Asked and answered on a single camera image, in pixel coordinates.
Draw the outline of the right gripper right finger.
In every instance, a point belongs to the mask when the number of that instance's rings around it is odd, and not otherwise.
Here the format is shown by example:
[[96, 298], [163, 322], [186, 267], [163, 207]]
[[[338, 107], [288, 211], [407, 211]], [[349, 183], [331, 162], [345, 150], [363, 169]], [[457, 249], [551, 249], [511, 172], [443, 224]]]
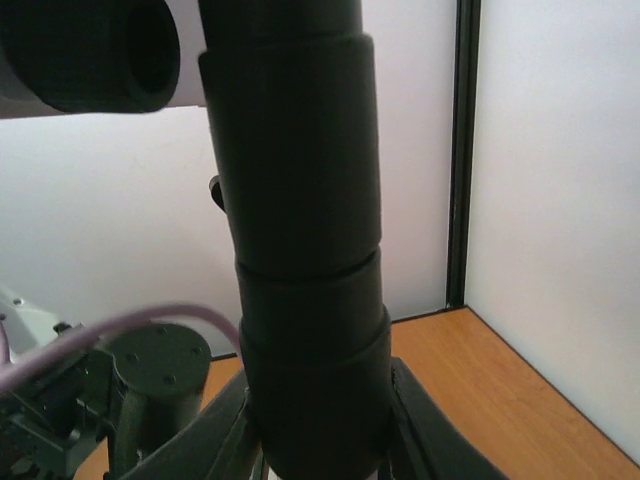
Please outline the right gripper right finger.
[[394, 420], [384, 479], [504, 479], [459, 432], [409, 367], [392, 359]]

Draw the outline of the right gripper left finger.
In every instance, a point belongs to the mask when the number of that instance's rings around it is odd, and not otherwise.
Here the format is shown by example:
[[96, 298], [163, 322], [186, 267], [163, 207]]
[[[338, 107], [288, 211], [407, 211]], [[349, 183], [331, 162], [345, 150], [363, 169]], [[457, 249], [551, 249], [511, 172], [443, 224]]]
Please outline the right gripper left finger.
[[251, 477], [260, 451], [240, 371], [186, 428], [129, 471], [130, 480], [224, 480]]

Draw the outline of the white perforated music stand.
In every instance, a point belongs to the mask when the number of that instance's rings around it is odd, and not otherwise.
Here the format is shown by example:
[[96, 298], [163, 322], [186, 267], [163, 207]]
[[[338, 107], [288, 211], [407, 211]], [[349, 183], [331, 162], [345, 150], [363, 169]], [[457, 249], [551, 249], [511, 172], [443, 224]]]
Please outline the white perforated music stand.
[[279, 477], [367, 478], [386, 454], [392, 407], [374, 45], [361, 5], [203, 1], [199, 14], [242, 319], [235, 339], [169, 320], [210, 348], [196, 417], [242, 371], [258, 456]]

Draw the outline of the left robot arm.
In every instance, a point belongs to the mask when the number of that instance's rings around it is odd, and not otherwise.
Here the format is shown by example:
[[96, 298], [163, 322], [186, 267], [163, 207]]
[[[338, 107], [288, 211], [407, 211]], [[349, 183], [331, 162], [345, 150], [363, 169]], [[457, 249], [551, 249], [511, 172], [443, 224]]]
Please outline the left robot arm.
[[211, 352], [172, 317], [237, 337], [200, 305], [152, 306], [72, 327], [2, 289], [2, 478], [71, 479], [102, 442], [118, 478], [186, 427], [198, 414]]

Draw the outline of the right black corner post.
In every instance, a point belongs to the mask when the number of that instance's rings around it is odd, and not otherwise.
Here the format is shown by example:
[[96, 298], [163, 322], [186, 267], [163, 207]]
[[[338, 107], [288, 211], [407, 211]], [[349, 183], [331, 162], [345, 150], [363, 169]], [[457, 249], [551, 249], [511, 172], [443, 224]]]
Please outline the right black corner post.
[[465, 304], [481, 0], [456, 2], [446, 305]]

